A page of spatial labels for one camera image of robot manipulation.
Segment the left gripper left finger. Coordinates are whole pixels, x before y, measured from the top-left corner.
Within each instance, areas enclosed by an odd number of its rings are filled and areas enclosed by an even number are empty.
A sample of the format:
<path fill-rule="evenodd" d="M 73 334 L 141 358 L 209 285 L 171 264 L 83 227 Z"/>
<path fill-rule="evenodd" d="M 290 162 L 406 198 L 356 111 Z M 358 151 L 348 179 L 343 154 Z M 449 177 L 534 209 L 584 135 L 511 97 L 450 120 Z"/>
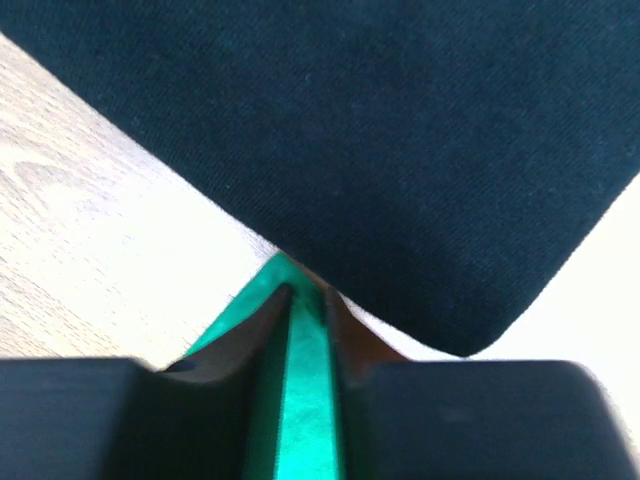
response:
<path fill-rule="evenodd" d="M 1 364 L 5 479 L 270 479 L 292 290 L 167 369 L 129 358 Z"/>

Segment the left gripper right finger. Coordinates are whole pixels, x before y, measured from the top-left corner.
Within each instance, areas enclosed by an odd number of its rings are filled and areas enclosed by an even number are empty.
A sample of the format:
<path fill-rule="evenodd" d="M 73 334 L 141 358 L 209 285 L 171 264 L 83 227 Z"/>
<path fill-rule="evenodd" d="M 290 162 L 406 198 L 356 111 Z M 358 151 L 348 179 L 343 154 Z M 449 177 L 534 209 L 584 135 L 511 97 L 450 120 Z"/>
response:
<path fill-rule="evenodd" d="M 567 361 L 411 360 L 334 290 L 326 325 L 345 479 L 635 479 L 599 385 Z"/>

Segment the green t shirt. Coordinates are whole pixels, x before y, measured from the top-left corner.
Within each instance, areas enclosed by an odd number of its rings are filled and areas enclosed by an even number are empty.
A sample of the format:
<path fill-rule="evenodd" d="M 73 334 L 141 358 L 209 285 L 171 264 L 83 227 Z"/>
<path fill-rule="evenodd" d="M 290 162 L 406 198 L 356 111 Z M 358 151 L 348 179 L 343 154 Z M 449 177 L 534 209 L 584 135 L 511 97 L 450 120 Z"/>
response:
<path fill-rule="evenodd" d="M 193 354 L 253 314 L 282 284 L 293 289 L 284 370 L 274 380 L 261 380 L 261 396 L 273 393 L 280 402 L 277 414 L 262 415 L 257 433 L 268 423 L 275 439 L 255 447 L 243 468 L 243 479 L 340 479 L 334 385 L 329 339 L 324 325 L 321 289 L 282 253 L 269 259 L 231 300 L 216 320 L 187 351 Z"/>

